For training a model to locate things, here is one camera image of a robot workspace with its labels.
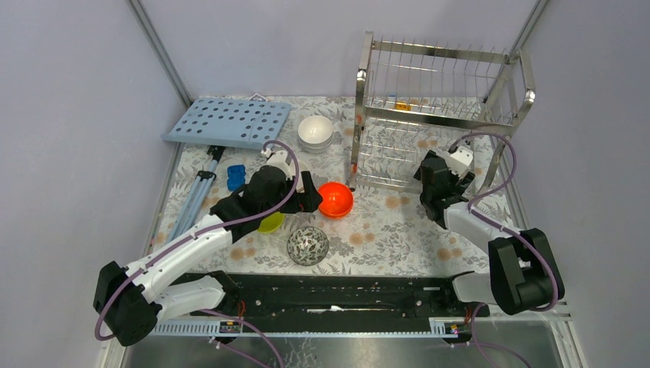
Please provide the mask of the lime green bowl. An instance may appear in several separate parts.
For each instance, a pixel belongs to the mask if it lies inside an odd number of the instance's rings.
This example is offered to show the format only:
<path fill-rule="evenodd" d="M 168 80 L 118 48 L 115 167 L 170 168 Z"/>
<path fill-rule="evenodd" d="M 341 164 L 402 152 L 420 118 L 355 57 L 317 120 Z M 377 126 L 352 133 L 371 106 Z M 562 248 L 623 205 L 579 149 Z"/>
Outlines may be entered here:
<path fill-rule="evenodd" d="M 275 212 L 261 221 L 258 232 L 263 234 L 275 232 L 282 226 L 284 219 L 283 213 Z"/>

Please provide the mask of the white bowl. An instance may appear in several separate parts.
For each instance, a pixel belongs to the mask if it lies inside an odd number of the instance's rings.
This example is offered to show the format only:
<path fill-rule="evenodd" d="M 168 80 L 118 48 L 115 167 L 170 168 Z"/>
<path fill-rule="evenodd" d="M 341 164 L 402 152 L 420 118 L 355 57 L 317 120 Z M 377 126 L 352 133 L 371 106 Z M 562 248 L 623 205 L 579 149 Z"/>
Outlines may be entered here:
<path fill-rule="evenodd" d="M 301 137 L 298 137 L 298 143 L 300 147 L 309 153 L 322 153 L 328 149 L 333 141 L 333 135 L 330 135 L 326 140 L 321 143 L 308 143 L 303 140 Z"/>
<path fill-rule="evenodd" d="M 305 143 L 321 144 L 333 135 L 333 123 L 324 116 L 307 117 L 299 123 L 297 134 Z"/>

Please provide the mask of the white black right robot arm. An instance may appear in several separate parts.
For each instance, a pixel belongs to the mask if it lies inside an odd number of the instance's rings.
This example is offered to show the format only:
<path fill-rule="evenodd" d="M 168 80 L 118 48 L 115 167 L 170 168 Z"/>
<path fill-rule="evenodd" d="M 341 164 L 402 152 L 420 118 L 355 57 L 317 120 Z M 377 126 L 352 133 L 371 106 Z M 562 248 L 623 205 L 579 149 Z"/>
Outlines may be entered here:
<path fill-rule="evenodd" d="M 441 309 L 458 316 L 470 302 L 483 302 L 509 315 L 549 310 L 564 297 L 565 287 L 546 234 L 509 228 L 469 204 L 464 193 L 474 180 L 468 169 L 472 159 L 463 148 L 443 156 L 428 151 L 414 175 L 422 185 L 419 200 L 427 218 L 488 256 L 486 272 L 451 277 L 451 287 L 439 296 Z"/>

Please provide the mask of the blue toy block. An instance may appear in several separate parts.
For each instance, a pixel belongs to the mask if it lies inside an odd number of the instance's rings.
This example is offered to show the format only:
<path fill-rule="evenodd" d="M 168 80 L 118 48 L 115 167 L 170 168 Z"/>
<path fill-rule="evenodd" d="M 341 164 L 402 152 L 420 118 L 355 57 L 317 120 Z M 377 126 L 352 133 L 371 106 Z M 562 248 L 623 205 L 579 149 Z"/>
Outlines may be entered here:
<path fill-rule="evenodd" d="M 229 166 L 227 168 L 227 188 L 234 192 L 246 183 L 246 168 L 243 164 Z"/>

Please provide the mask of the floral table mat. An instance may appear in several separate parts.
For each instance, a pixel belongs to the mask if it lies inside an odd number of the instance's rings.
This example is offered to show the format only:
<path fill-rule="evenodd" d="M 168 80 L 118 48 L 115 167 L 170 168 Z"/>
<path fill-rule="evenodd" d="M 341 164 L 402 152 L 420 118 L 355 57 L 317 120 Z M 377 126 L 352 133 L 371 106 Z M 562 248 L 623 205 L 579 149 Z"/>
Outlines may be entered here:
<path fill-rule="evenodd" d="M 346 183 L 353 137 L 354 97 L 258 97 L 225 98 L 287 103 L 292 106 L 278 139 L 291 146 L 298 159 L 309 166 L 315 186 L 327 182 Z M 322 153 L 309 153 L 297 141 L 298 124 L 310 116 L 333 122 L 333 142 Z M 446 153 L 467 131 L 424 126 L 390 120 L 370 120 L 362 135 L 359 176 L 353 192 L 353 208 L 341 219 L 316 211 L 286 215 L 271 233 L 252 232 L 235 245 L 211 253 L 190 271 L 251 272 L 264 274 L 338 274 L 448 276 L 463 271 L 488 270 L 487 252 L 457 233 L 431 222 L 419 201 L 421 186 L 413 174 L 429 150 Z M 172 230 L 196 173 L 208 169 L 207 146 L 185 145 L 174 172 L 171 192 L 161 213 L 150 251 L 172 241 Z M 199 207 L 197 220 L 230 194 L 226 169 L 243 164 L 247 179 L 265 161 L 259 150 L 225 150 Z M 287 253 L 289 236 L 299 228 L 320 228 L 330 242 L 323 261 L 314 266 L 298 265 Z"/>

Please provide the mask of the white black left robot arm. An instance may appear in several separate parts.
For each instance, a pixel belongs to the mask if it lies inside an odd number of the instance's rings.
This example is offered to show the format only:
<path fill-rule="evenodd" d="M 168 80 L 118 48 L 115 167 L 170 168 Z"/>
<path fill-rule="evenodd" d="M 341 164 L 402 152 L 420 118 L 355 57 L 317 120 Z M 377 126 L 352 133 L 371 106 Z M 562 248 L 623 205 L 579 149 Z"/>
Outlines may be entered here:
<path fill-rule="evenodd" d="M 269 215 L 315 212 L 322 201 L 310 171 L 293 176 L 262 166 L 177 239 L 126 266 L 112 261 L 101 268 L 93 302 L 99 315 L 96 339 L 115 338 L 128 347 L 161 322 L 183 314 L 202 309 L 230 314 L 238 295 L 218 279 L 204 276 L 182 284 L 178 279 L 211 253 L 257 231 Z"/>

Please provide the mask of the small yellow cup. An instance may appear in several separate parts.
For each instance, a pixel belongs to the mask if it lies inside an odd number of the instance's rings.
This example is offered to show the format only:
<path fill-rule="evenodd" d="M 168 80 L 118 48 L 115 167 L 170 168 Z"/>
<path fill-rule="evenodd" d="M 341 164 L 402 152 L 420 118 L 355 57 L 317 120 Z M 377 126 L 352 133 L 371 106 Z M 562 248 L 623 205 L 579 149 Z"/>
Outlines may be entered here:
<path fill-rule="evenodd" d="M 396 110 L 410 111 L 411 107 L 407 103 L 395 103 Z"/>

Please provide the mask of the beige bowl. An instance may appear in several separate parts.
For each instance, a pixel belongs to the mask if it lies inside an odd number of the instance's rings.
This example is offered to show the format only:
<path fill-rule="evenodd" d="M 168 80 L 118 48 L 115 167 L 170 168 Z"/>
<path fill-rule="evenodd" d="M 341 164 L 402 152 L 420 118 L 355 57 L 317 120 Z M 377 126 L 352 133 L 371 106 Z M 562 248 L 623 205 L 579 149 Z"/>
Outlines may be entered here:
<path fill-rule="evenodd" d="M 297 191 L 304 192 L 304 181 L 302 179 L 302 172 L 309 171 L 310 167 L 307 165 L 306 162 L 300 159 L 298 160 L 298 165 L 299 165 L 299 170 L 297 171 L 297 178 L 298 178 Z"/>

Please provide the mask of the stainless steel dish rack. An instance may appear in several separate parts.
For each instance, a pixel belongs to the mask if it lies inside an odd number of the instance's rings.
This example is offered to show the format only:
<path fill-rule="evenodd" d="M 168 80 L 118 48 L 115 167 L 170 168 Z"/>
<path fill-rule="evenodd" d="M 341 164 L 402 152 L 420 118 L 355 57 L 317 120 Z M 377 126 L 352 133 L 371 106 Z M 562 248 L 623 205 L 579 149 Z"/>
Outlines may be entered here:
<path fill-rule="evenodd" d="M 513 136 L 536 99 L 529 53 L 428 45 L 364 34 L 348 185 L 398 191 L 428 150 L 460 132 Z M 396 110 L 408 103 L 410 111 Z"/>

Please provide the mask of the leopard pattern bowl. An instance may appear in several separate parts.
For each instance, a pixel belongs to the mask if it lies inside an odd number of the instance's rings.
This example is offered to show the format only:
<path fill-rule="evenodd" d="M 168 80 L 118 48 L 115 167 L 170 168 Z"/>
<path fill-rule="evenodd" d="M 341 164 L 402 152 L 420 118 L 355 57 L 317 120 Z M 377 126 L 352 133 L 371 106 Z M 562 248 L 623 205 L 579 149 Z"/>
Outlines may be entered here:
<path fill-rule="evenodd" d="M 287 253 L 297 265 L 310 267 L 319 264 L 330 249 L 329 238 L 320 228 L 304 226 L 291 233 Z"/>

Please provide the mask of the white bowl front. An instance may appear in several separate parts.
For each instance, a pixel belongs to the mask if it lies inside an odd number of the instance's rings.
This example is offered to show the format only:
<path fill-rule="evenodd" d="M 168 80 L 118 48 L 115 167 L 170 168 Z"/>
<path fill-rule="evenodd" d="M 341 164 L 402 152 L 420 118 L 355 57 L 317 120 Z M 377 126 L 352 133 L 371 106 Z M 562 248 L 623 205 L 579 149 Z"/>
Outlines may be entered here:
<path fill-rule="evenodd" d="M 303 140 L 301 137 L 298 137 L 298 143 L 300 147 L 309 153 L 322 153 L 328 149 L 333 141 L 333 135 L 330 135 L 326 140 L 321 143 L 308 143 Z"/>

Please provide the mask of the orange bowl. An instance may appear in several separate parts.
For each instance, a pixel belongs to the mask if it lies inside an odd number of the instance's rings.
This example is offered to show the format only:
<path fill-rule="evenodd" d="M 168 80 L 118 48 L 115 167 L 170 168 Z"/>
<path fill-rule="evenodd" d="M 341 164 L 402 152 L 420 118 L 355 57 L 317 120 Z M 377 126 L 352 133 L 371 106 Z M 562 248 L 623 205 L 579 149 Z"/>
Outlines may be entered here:
<path fill-rule="evenodd" d="M 318 192 L 323 197 L 323 202 L 319 209 L 328 212 L 341 212 L 346 209 L 352 210 L 353 208 L 353 193 L 345 184 L 340 182 L 327 182 L 318 189 Z"/>
<path fill-rule="evenodd" d="M 342 218 L 346 217 L 351 212 L 351 209 L 346 209 L 346 210 L 341 211 L 341 212 L 328 212 L 328 211 L 322 210 L 322 209 L 319 209 L 319 211 L 323 216 L 325 216 L 325 217 L 327 217 L 329 219 L 342 219 Z"/>

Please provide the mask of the blue perforated tray stand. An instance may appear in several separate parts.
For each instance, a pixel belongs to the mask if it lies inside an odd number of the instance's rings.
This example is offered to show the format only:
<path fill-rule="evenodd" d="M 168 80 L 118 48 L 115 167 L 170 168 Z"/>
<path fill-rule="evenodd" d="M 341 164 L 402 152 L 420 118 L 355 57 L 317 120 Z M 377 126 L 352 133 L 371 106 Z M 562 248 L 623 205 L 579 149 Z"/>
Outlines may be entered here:
<path fill-rule="evenodd" d="M 277 138 L 291 109 L 290 104 L 282 102 L 203 97 L 195 100 L 171 130 L 161 135 L 166 142 L 206 145 L 211 158 L 207 170 L 196 174 L 169 240 L 194 223 L 202 201 L 216 181 L 215 170 L 225 149 L 261 150 L 265 142 Z"/>

